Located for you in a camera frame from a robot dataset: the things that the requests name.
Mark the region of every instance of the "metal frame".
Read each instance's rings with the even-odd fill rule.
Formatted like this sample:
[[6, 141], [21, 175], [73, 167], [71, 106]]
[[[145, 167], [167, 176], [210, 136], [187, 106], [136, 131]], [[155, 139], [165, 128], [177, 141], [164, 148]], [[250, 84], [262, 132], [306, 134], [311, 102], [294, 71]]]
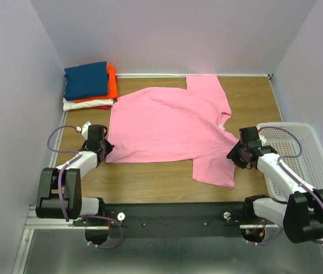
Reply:
[[[218, 75], [218, 76], [257, 76], [257, 77], [268, 77], [267, 74], [265, 75]], [[150, 78], [150, 77], [185, 77], [183, 74], [121, 74], [119, 75], [120, 78]], [[272, 86], [272, 81], [268, 78], [270, 87], [272, 89], [274, 98], [276, 100], [276, 95], [274, 93], [274, 89]], [[281, 115], [282, 121], [284, 121], [284, 118], [282, 116], [281, 110], [279, 108], [279, 105], [277, 105], [279, 113]], [[63, 126], [66, 122], [66, 117], [67, 117], [67, 112], [63, 112], [62, 119], [60, 121], [60, 126]], [[60, 142], [62, 139], [63, 135], [63, 130], [60, 130], [56, 136], [54, 148], [59, 149], [60, 147]], [[56, 159], [57, 159], [58, 154], [57, 153], [52, 153], [51, 159], [50, 159], [50, 164], [49, 167], [55, 167]], [[25, 270], [25, 265], [27, 261], [27, 257], [30, 251], [30, 246], [31, 246], [31, 241], [33, 238], [34, 230], [35, 229], [84, 229], [84, 227], [74, 227], [72, 223], [66, 223], [64, 220], [55, 220], [55, 219], [38, 219], [35, 218], [35, 208], [34, 207], [29, 207], [29, 211], [27, 214], [27, 219], [25, 223], [25, 227], [23, 230], [23, 235], [21, 238], [21, 242], [19, 245], [19, 249], [17, 252], [17, 257], [15, 260], [14, 268], [13, 268], [13, 274], [22, 274], [23, 271]], [[262, 228], [262, 225], [241, 225], [240, 229], [247, 229], [247, 228]], [[274, 224], [268, 224], [266, 225], [268, 228], [277, 228], [277, 225]], [[106, 227], [94, 227], [95, 229], [105, 229]]]

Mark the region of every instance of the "blue folded shirt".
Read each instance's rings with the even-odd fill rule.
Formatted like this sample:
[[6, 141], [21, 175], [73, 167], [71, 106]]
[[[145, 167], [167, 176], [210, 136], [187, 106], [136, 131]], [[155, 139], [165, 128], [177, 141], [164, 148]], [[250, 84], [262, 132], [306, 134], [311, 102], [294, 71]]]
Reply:
[[65, 69], [67, 101], [108, 94], [107, 63], [98, 62]]

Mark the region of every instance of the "white wall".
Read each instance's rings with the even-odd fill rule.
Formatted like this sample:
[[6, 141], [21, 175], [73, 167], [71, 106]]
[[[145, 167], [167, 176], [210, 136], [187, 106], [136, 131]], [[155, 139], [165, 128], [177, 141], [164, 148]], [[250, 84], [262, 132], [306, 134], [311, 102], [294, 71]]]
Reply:
[[273, 76], [285, 121], [311, 124], [323, 146], [323, 0], [318, 0]]
[[0, 0], [0, 273], [11, 273], [46, 138], [59, 124], [63, 66], [28, 0]]
[[63, 64], [272, 73], [315, 0], [31, 0]]

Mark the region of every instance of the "gray floor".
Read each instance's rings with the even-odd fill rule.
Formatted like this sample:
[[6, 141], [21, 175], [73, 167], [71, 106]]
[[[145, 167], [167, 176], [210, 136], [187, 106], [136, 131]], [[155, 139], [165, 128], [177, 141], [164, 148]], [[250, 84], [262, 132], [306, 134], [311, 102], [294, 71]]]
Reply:
[[112, 250], [88, 247], [84, 231], [37, 230], [25, 273], [217, 274], [323, 273], [322, 247], [285, 235], [255, 247], [242, 239], [125, 239]]

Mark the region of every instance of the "white folded shirt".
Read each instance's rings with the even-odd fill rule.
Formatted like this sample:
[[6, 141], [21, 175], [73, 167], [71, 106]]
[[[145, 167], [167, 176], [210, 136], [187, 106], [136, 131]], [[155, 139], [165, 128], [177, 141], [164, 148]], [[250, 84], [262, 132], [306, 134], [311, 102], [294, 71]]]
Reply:
[[114, 100], [113, 99], [105, 99], [105, 100], [92, 100], [86, 101], [81, 103], [75, 103], [74, 101], [67, 101], [63, 98], [63, 109], [64, 111], [68, 110], [78, 110], [80, 108], [87, 108], [87, 107], [99, 107], [99, 106], [113, 106]]

